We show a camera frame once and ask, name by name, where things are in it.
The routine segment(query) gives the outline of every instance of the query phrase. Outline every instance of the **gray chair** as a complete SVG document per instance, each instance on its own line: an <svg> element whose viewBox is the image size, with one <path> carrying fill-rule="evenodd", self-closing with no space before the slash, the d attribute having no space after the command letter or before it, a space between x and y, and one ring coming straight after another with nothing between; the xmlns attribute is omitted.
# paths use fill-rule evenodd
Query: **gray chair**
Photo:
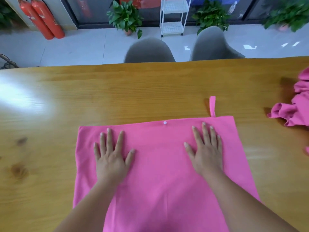
<svg viewBox="0 0 309 232"><path fill-rule="evenodd" d="M157 38L135 42L128 50L124 63L175 62L167 44Z"/></svg>
<svg viewBox="0 0 309 232"><path fill-rule="evenodd" d="M228 45L219 27L212 26L197 36L190 61L233 58L245 58L245 56Z"/></svg>

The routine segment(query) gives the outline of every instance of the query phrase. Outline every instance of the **person's left hand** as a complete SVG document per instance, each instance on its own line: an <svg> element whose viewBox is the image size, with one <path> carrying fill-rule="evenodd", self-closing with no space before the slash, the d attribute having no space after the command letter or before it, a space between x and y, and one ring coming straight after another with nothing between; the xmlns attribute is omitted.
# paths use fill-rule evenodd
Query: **person's left hand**
<svg viewBox="0 0 309 232"><path fill-rule="evenodd" d="M130 164L133 160L135 150L132 149L126 160L123 160L121 154L123 134L124 132L120 131L115 150L113 148L112 130L110 128L107 129L106 144L104 140L104 133L101 133L100 136L100 148L97 143L94 144L98 182L107 181L118 185L126 177Z"/></svg>

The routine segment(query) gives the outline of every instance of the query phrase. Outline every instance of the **red fire extinguisher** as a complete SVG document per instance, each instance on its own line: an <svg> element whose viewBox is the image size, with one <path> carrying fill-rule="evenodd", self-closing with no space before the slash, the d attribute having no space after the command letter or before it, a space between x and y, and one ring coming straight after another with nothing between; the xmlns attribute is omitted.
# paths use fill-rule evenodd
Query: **red fire extinguisher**
<svg viewBox="0 0 309 232"><path fill-rule="evenodd" d="M43 22L41 17L37 14L37 12L32 7L31 3L27 0L18 0L19 7L21 10L27 15L27 17L31 20L31 22L39 29L39 31L43 34L43 36L47 40L51 40L54 38L54 35Z"/></svg>
<svg viewBox="0 0 309 232"><path fill-rule="evenodd" d="M43 0L30 0L32 7L38 13L38 15L43 19L44 23L52 31L53 35L60 39L64 38L65 34L61 27L57 24L54 16L50 12L49 8Z"/></svg>
<svg viewBox="0 0 309 232"><path fill-rule="evenodd" d="M88 7L87 0L77 0L77 3L79 5L79 7L82 9L84 16L86 16L87 18L91 18L92 14L91 14L91 11Z"/></svg>

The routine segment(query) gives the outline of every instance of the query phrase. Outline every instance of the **blue banner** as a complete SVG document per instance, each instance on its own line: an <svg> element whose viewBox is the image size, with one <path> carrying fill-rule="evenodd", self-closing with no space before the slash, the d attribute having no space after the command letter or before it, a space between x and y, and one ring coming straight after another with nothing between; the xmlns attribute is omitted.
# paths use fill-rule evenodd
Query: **blue banner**
<svg viewBox="0 0 309 232"><path fill-rule="evenodd" d="M191 5L203 5L205 0L191 0ZM240 0L217 0L220 1L222 3L222 5L231 5L233 4L235 1L239 2Z"/></svg>

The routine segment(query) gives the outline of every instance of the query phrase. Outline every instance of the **white tile floor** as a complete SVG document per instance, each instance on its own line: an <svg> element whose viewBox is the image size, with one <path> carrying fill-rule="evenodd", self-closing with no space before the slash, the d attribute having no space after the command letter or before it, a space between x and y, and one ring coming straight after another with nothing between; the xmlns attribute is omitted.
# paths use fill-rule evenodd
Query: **white tile floor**
<svg viewBox="0 0 309 232"><path fill-rule="evenodd" d="M176 62L188 61L198 27L187 26L184 35L160 37L159 27L142 28L143 36L162 39ZM296 33L265 30L261 25L231 25L224 32L227 42L246 58L281 58L309 55L309 24ZM116 29L69 31L63 39L45 40L39 32L0 33L0 53L20 67L98 65L122 63L137 41Z"/></svg>

